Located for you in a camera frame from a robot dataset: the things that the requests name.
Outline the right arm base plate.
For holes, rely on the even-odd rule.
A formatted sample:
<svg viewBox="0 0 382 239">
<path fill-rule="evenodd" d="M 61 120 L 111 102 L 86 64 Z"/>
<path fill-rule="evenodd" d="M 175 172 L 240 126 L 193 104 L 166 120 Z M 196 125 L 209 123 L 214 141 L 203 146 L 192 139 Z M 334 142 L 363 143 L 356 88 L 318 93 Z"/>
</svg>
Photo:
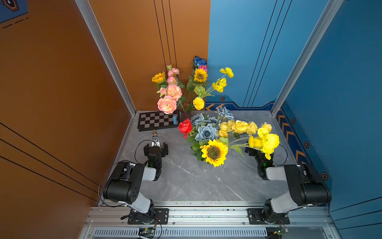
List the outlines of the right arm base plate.
<svg viewBox="0 0 382 239">
<path fill-rule="evenodd" d="M 247 209 L 247 216 L 251 225 L 289 225 L 290 220 L 287 214 L 277 214 L 271 211 L 265 211 L 260 208 Z"/>
</svg>

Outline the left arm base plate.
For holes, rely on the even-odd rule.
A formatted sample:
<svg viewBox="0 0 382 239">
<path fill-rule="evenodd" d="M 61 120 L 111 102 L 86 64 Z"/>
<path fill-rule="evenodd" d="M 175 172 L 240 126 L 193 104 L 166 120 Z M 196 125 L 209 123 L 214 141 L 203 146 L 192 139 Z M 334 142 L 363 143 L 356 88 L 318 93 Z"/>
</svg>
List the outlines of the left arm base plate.
<svg viewBox="0 0 382 239">
<path fill-rule="evenodd" d="M 149 210 L 149 212 L 146 214 L 142 214 L 131 210 L 128 216 L 127 223 L 129 225 L 167 225 L 168 219 L 168 208 L 154 208 L 154 210 Z"/>
</svg>

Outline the yellow poppy spray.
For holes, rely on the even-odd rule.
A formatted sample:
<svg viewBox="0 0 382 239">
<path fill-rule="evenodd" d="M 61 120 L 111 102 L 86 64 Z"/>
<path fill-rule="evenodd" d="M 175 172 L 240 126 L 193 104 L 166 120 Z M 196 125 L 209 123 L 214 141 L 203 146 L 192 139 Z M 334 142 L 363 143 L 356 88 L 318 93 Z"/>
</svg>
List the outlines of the yellow poppy spray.
<svg viewBox="0 0 382 239">
<path fill-rule="evenodd" d="M 263 123 L 258 127 L 256 134 L 239 138 L 229 144 L 229 148 L 241 153 L 242 148 L 254 149 L 264 155 L 266 160 L 272 160 L 272 154 L 280 145 L 280 138 L 277 134 L 272 133 L 272 126 L 268 123 Z"/>
</svg>

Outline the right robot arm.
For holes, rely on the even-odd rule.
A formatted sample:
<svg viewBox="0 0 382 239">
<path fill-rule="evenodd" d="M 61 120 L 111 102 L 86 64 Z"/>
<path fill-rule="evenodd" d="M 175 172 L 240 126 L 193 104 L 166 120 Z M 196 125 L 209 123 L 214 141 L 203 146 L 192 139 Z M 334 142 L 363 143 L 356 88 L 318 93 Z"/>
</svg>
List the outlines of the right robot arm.
<svg viewBox="0 0 382 239">
<path fill-rule="evenodd" d="M 268 181 L 285 181 L 288 192 L 265 201 L 262 209 L 247 210 L 251 225 L 288 225 L 289 212 L 305 206 L 320 206 L 331 202 L 332 196 L 324 180 L 311 164 L 283 164 L 274 166 L 273 160 L 253 148 L 245 152 L 257 162 L 260 178 Z"/>
</svg>

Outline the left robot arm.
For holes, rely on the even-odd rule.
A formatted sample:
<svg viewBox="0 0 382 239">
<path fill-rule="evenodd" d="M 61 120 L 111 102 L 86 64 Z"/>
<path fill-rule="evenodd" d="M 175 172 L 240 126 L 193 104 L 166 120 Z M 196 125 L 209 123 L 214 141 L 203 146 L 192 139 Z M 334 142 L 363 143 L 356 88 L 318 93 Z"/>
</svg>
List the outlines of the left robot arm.
<svg viewBox="0 0 382 239">
<path fill-rule="evenodd" d="M 106 200 L 121 203 L 130 208 L 128 215 L 121 220 L 127 220 L 130 225 L 160 223 L 168 215 L 167 209 L 156 210 L 153 200 L 140 192 L 143 181 L 157 181 L 162 172 L 162 158 L 168 155 L 168 145 L 152 143 L 144 147 L 147 163 L 119 162 L 105 187 L 102 195 Z"/>
</svg>

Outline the yellow rose spray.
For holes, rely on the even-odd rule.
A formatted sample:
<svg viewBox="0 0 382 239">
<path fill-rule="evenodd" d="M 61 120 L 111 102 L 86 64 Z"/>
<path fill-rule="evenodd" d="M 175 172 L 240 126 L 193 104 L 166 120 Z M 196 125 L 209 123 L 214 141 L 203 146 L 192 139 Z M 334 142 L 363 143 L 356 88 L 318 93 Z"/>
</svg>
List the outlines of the yellow rose spray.
<svg viewBox="0 0 382 239">
<path fill-rule="evenodd" d="M 258 126 L 254 122 L 245 122 L 241 120 L 229 120 L 219 124 L 220 130 L 218 131 L 219 137 L 228 137 L 229 133 L 243 134 L 249 136 L 256 134 Z"/>
</svg>

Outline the large yellow sunflower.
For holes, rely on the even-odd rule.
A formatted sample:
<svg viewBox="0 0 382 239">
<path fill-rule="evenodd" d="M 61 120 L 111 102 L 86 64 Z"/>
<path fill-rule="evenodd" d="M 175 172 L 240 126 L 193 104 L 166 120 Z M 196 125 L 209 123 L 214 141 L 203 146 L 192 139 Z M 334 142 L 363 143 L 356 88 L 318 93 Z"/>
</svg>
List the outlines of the large yellow sunflower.
<svg viewBox="0 0 382 239">
<path fill-rule="evenodd" d="M 208 144 L 200 146 L 202 158 L 214 167 L 224 165 L 228 154 L 228 146 L 220 140 L 209 140 Z"/>
</svg>

